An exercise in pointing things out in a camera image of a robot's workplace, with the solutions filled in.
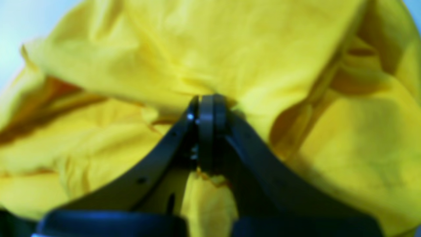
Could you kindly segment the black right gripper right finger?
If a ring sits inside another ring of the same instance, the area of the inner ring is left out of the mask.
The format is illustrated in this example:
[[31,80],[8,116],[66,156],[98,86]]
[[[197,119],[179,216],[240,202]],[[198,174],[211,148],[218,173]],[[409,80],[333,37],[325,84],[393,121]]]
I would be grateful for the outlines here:
[[213,96],[214,168],[230,181],[239,213],[233,237],[383,237],[377,221],[306,182],[281,163],[254,129]]

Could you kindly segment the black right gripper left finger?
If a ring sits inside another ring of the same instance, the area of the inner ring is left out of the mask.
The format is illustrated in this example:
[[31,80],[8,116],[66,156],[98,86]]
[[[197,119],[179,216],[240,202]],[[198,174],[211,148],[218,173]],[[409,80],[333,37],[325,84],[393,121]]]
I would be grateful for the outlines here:
[[141,161],[109,184],[49,212],[34,237],[187,237],[179,217],[198,152],[199,98]]

